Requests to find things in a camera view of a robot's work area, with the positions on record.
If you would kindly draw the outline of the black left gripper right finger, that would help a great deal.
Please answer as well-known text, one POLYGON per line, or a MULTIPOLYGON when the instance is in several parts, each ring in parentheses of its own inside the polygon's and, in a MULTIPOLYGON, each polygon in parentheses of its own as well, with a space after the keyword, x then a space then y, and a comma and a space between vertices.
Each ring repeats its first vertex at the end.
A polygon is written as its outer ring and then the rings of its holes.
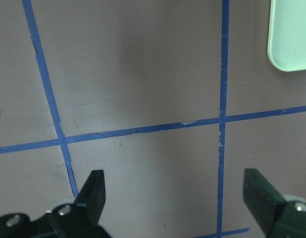
POLYGON ((257 169, 244 170, 243 201, 266 238, 306 238, 306 200, 280 194, 257 169))

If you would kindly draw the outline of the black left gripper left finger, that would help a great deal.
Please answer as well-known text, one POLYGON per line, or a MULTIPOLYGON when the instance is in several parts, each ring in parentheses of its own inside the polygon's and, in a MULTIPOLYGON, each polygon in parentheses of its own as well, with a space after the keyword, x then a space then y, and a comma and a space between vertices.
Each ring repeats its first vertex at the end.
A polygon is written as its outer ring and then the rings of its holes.
POLYGON ((61 204, 31 221, 24 213, 0 217, 0 238, 109 238, 99 225, 105 205, 103 170, 93 170, 73 203, 61 204))

